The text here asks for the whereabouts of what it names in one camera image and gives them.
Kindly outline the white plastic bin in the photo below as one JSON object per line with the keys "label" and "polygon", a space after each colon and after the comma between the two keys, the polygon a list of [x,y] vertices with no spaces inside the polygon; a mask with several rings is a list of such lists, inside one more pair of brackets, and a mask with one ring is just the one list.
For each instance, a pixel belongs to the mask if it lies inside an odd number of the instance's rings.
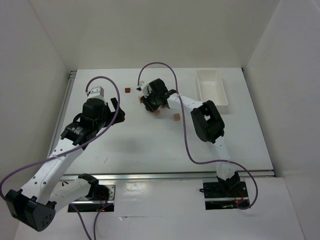
{"label": "white plastic bin", "polygon": [[200,101],[213,101],[216,106],[227,106],[228,100],[220,72],[213,70],[196,71],[196,90]]}

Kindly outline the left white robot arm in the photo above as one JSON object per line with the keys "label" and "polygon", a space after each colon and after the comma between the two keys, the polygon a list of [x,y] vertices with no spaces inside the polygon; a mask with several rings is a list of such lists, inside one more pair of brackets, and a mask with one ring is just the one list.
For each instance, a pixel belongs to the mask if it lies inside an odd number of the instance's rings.
{"label": "left white robot arm", "polygon": [[45,230],[55,214],[79,198],[105,199],[109,190],[99,184],[97,178],[82,173],[66,186],[55,187],[70,165],[84,152],[101,129],[121,123],[125,113],[118,100],[111,99],[114,111],[103,99],[89,98],[72,123],[60,136],[49,161],[19,190],[9,190],[4,200],[11,216],[37,232]]}

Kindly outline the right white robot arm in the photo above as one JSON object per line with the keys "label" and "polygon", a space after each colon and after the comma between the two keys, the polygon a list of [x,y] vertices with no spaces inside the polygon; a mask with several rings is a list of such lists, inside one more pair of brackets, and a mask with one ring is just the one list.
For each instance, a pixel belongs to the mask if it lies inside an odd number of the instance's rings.
{"label": "right white robot arm", "polygon": [[227,147],[224,143],[225,123],[213,103],[194,100],[180,95],[175,89],[169,90],[164,81],[157,78],[149,83],[138,82],[137,90],[143,96],[140,101],[148,112],[154,113],[160,107],[168,109],[181,109],[182,115],[189,115],[192,120],[196,136],[204,143],[217,163],[216,177],[219,192],[226,197],[240,183],[240,177],[230,161]]}

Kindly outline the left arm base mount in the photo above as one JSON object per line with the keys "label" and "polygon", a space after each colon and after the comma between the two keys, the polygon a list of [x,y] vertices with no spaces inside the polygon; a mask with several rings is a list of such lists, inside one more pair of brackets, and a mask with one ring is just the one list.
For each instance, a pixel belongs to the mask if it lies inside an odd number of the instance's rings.
{"label": "left arm base mount", "polygon": [[71,204],[74,205],[80,213],[97,213],[105,207],[102,212],[114,212],[115,210],[116,184],[102,184],[100,190],[93,199],[80,197]]}

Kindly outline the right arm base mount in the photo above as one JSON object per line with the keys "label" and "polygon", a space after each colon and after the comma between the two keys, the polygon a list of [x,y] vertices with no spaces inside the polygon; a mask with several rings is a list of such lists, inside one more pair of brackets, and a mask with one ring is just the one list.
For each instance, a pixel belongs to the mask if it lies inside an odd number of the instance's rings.
{"label": "right arm base mount", "polygon": [[223,193],[218,182],[204,182],[199,192],[204,195],[206,210],[246,208],[250,205],[247,186],[241,181],[230,192]]}

